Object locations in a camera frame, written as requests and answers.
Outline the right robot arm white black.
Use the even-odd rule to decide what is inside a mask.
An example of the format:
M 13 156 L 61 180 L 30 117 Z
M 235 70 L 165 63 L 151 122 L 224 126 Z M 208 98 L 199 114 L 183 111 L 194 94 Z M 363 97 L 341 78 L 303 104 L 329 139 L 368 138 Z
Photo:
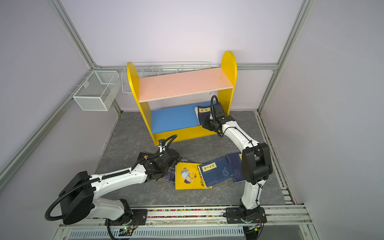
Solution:
M 203 128 L 215 132 L 220 138 L 228 137 L 242 152 L 241 170 L 246 184 L 239 206 L 239 216 L 246 220 L 263 209 L 260 197 L 263 186 L 273 173 L 270 148 L 246 134 L 235 119 L 225 113 L 217 96 L 210 101 L 211 117 L 206 117 Z

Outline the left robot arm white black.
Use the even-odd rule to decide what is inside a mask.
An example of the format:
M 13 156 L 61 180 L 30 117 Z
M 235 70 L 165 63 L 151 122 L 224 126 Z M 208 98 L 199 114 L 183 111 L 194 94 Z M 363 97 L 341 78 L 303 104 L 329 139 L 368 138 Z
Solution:
M 176 138 L 177 135 L 172 135 L 160 140 L 155 154 L 138 159 L 130 168 L 99 175 L 89 175 L 86 171 L 76 174 L 48 207 L 45 219 L 61 220 L 65 225 L 87 218 L 105 219 L 106 225 L 126 225 L 139 220 L 127 200 L 113 201 L 104 195 L 166 176 L 181 159 L 176 150 L 170 149 Z

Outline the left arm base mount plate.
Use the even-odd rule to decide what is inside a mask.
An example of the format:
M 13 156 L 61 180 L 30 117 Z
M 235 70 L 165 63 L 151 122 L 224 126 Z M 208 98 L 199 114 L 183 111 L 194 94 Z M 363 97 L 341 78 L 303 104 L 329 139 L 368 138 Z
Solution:
M 110 226 L 142 226 L 146 224 L 147 209 L 133 209 L 130 214 L 123 214 L 117 220 L 110 221 Z

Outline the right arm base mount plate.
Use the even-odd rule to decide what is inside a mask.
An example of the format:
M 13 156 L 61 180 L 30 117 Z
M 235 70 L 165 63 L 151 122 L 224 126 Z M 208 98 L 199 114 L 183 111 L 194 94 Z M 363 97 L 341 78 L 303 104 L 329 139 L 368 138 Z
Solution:
M 247 210 L 243 207 L 226 208 L 225 218 L 228 224 L 264 224 L 267 222 L 264 208 Z

